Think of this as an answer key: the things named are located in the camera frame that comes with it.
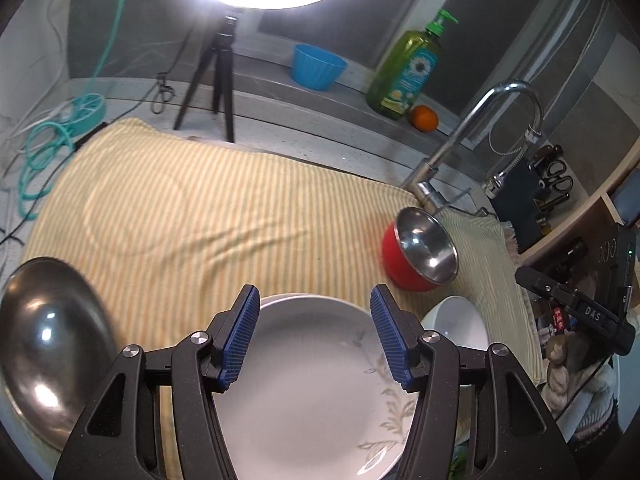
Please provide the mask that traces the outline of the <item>right gloved hand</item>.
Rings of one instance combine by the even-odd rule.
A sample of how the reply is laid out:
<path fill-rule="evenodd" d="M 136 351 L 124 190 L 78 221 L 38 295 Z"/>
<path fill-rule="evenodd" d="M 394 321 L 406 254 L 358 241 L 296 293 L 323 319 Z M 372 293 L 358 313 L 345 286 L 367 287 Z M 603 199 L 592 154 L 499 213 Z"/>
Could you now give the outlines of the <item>right gloved hand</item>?
<path fill-rule="evenodd" d="M 541 396 L 566 442 L 594 436 L 616 411 L 616 374 L 608 358 L 587 365 L 588 350 L 581 333 L 555 335 L 546 347 L 547 380 Z"/>

